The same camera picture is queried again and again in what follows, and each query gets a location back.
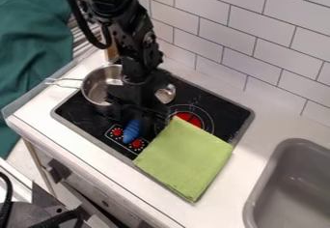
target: black stovetop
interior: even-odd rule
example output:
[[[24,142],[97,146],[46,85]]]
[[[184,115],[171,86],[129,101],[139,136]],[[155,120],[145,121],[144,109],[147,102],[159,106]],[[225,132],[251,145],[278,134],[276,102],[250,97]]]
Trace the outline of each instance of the black stovetop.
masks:
[[[224,141],[233,142],[251,115],[251,111],[185,81],[173,77],[173,83],[177,87],[177,96],[167,105],[169,114],[178,115]],[[155,126],[144,138],[124,144],[121,125],[96,113],[81,92],[61,104],[55,113],[130,159],[135,159],[160,131]]]

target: green cloth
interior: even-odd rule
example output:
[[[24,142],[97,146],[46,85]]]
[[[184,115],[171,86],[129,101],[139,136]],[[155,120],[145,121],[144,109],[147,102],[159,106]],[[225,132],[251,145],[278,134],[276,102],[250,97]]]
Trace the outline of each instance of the green cloth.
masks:
[[[232,145],[174,117],[134,164],[185,200],[196,202],[232,151]]]
[[[72,59],[66,0],[0,0],[0,109]],[[18,140],[0,116],[0,157]]]

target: sink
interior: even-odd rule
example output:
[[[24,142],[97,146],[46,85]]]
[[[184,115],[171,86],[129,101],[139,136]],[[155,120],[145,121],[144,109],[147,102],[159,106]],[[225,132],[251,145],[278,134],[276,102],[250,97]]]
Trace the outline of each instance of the sink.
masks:
[[[329,228],[330,151],[290,139],[261,174],[244,211],[247,228]]]

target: silver pot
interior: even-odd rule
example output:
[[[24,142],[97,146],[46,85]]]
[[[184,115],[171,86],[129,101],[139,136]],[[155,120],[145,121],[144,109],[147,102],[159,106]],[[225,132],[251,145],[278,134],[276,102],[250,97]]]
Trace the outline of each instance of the silver pot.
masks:
[[[63,88],[80,89],[84,98],[103,114],[112,112],[112,103],[107,101],[109,86],[123,86],[122,65],[109,65],[96,69],[84,79],[77,78],[46,78],[47,85],[57,85]],[[66,84],[68,81],[81,82],[80,87]]]

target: pot handle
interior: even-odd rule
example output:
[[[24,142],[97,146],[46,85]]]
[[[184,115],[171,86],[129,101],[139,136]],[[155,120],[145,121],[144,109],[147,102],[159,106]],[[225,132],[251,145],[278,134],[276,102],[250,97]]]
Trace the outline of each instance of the pot handle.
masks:
[[[61,82],[62,81],[80,81],[80,82],[83,82],[84,79],[80,79],[80,78],[51,78],[51,77],[48,77],[48,78],[45,79],[45,81],[47,81],[47,82],[44,83],[45,85],[57,85],[57,86],[62,87],[62,88],[71,88],[71,89],[79,90],[81,87],[70,86],[70,85],[67,85],[67,84],[61,83]]]

